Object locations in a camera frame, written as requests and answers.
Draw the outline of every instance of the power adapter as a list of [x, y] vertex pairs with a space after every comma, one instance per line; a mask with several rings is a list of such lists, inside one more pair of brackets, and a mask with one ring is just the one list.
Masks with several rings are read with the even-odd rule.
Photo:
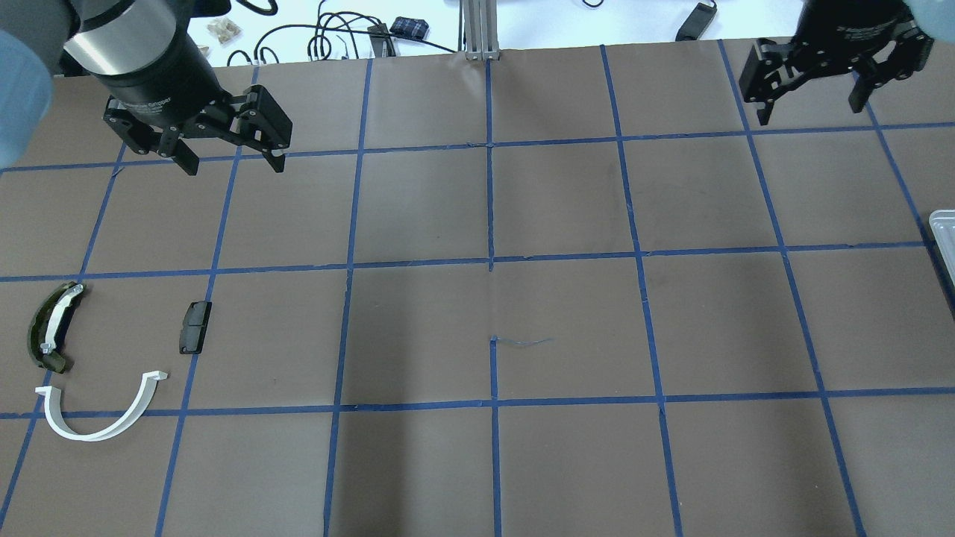
[[715, 2], [713, 2], [712, 6], [707, 6], [706, 4], [702, 3], [697, 4], [690, 13], [690, 16], [687, 17], [686, 22], [684, 22], [683, 26], [680, 27], [679, 32], [676, 33], [676, 40], [695, 41], [699, 39], [700, 35], [707, 30], [707, 27], [713, 21], [715, 16]]

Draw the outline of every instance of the grid square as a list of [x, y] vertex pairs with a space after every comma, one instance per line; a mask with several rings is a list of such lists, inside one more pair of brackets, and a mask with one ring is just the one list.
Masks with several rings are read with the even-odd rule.
[[625, 148], [643, 250], [776, 244], [746, 139], [641, 140]]
[[488, 288], [486, 265], [355, 272], [342, 400], [488, 398]]
[[655, 405], [500, 410], [503, 534], [673, 534]]
[[13, 468], [20, 457], [29, 424], [28, 419], [0, 419], [0, 490], [4, 494], [7, 494], [7, 487], [10, 486]]
[[788, 245], [918, 241], [875, 133], [757, 137]]
[[614, 143], [494, 151], [496, 255], [633, 251]]
[[830, 404], [865, 532], [951, 532], [955, 397], [840, 397]]
[[[259, 68], [268, 88], [292, 119], [289, 151], [358, 148], [365, 61], [284, 63]], [[246, 153], [255, 153], [245, 149]]]
[[955, 208], [955, 129], [885, 131], [885, 139], [926, 225], [932, 211]]
[[612, 137], [600, 49], [507, 51], [491, 64], [494, 141]]
[[366, 155], [357, 262], [487, 257], [484, 149]]
[[648, 257], [644, 267], [668, 393], [816, 389], [779, 254]]
[[[46, 370], [36, 367], [27, 352], [27, 331], [33, 315], [57, 282], [5, 282], [0, 284], [0, 412], [32, 412], [33, 388], [43, 384]], [[70, 337], [63, 354], [70, 356]]]
[[790, 259], [828, 389], [955, 384], [955, 323], [924, 249]]
[[344, 270], [217, 277], [190, 405], [332, 404], [345, 278]]
[[[67, 424], [91, 433], [115, 420], [67, 419]], [[140, 418], [109, 441], [73, 441], [57, 436], [41, 419], [3, 534], [152, 535], [175, 434], [176, 418]]]
[[816, 399], [667, 405], [687, 537], [856, 535]]
[[208, 269], [232, 162], [129, 166], [117, 175], [90, 272]]
[[872, 94], [872, 108], [884, 125], [955, 121], [955, 45], [936, 41], [925, 69], [893, 80]]
[[122, 140], [103, 121], [109, 96], [109, 90], [92, 76], [54, 78], [50, 110], [16, 165], [115, 161]]
[[376, 58], [365, 147], [484, 142], [485, 102], [484, 63], [464, 53]]
[[625, 136], [742, 130], [716, 41], [619, 45], [606, 55]]
[[489, 409], [341, 417], [332, 536], [494, 534]]
[[[789, 43], [790, 37], [777, 37], [775, 41]], [[731, 39], [724, 43], [732, 65], [733, 84], [739, 84], [739, 77], [743, 73], [753, 43], [752, 39]], [[849, 107], [849, 94], [855, 84], [855, 80], [848, 73], [810, 80], [775, 104], [770, 124], [765, 127], [759, 124], [756, 117], [756, 105], [744, 103], [746, 121], [754, 131], [871, 126], [872, 121], [868, 114], [853, 114], [852, 108]]]
[[634, 260], [498, 263], [491, 278], [501, 397], [653, 394]]
[[352, 156], [289, 159], [278, 175], [242, 161], [219, 266], [344, 264], [354, 180]]
[[156, 370], [169, 377], [149, 408], [178, 409], [189, 374], [189, 356], [179, 354], [182, 317], [205, 287], [200, 276], [95, 280], [67, 333], [64, 355], [74, 366], [51, 379], [63, 390], [63, 410], [125, 410], [142, 374]]
[[0, 229], [4, 231], [0, 274], [78, 272], [111, 171], [43, 170], [0, 176]]
[[[251, 85], [252, 82], [252, 73], [253, 67], [248, 65], [237, 65], [233, 67], [217, 67], [213, 69], [216, 74], [216, 78], [219, 80], [219, 85], [223, 87], [224, 90], [229, 92], [234, 96], [240, 96], [246, 88]], [[272, 87], [268, 86], [268, 90], [271, 92]], [[218, 138], [209, 138], [209, 139], [188, 139], [183, 140], [186, 145], [189, 146], [189, 149], [199, 157], [232, 157], [236, 154], [236, 146], [225, 140], [219, 140]], [[132, 151], [129, 148], [126, 148], [126, 153], [123, 154], [123, 161], [133, 162], [133, 161], [156, 161], [161, 160], [162, 157], [157, 153], [147, 153], [145, 155], [139, 155], [135, 151]]]
[[329, 414], [189, 417], [163, 533], [313, 534], [330, 428]]

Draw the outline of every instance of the white floor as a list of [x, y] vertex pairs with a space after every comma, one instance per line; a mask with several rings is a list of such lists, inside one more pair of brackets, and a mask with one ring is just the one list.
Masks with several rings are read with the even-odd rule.
[[[265, 0], [255, 0], [265, 5]], [[655, 43], [672, 41], [677, 29], [686, 20], [697, 0], [605, 0], [597, 9], [584, 6], [581, 0], [498, 0], [499, 41], [503, 49], [552, 49], [613, 45], [619, 43]], [[730, 39], [792, 35], [802, 9], [801, 0], [717, 0], [719, 11], [703, 35], [706, 39]], [[229, 54], [242, 49], [252, 54], [259, 38], [268, 30], [284, 24], [315, 24], [317, 0], [278, 0], [279, 13], [265, 17], [233, 2], [228, 17], [243, 33], [220, 45], [208, 32], [208, 19], [196, 19], [189, 33], [199, 45], [210, 48], [209, 61], [225, 65]], [[457, 0], [328, 0], [323, 11], [358, 11], [374, 15], [391, 25], [396, 16], [422, 18], [431, 29], [427, 39], [451, 49], [457, 43]], [[367, 25], [358, 24], [356, 30]], [[308, 61], [306, 43], [310, 29], [280, 30], [269, 36], [264, 45], [276, 52], [283, 62]], [[333, 57], [346, 53], [343, 42], [331, 38]], [[371, 43], [364, 35], [356, 36], [361, 57], [371, 55]], [[437, 49], [399, 41], [399, 55], [434, 54]]]

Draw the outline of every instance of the white tray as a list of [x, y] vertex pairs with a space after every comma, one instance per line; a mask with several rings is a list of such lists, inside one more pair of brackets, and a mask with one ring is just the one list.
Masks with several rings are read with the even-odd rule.
[[928, 217], [928, 224], [939, 244], [939, 250], [948, 267], [948, 277], [955, 285], [955, 210], [937, 210]]

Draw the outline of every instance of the white plastic handle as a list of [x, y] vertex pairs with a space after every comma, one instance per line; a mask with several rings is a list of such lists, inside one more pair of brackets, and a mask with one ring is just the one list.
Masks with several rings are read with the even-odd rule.
[[139, 384], [139, 393], [136, 394], [136, 398], [133, 399], [133, 404], [129, 407], [129, 410], [109, 427], [106, 427], [98, 433], [91, 433], [89, 435], [77, 434], [76, 431], [71, 429], [70, 426], [66, 424], [66, 421], [63, 420], [63, 413], [60, 410], [60, 399], [63, 397], [63, 392], [59, 388], [40, 386], [36, 388], [36, 393], [43, 396], [43, 413], [47, 416], [47, 423], [50, 424], [50, 428], [52, 428], [57, 435], [67, 440], [101, 441], [111, 439], [126, 429], [129, 429], [133, 423], [136, 423], [136, 420], [146, 411], [149, 402], [153, 400], [153, 394], [156, 392], [156, 383], [168, 376], [169, 375], [162, 371], [143, 373], [142, 382]]

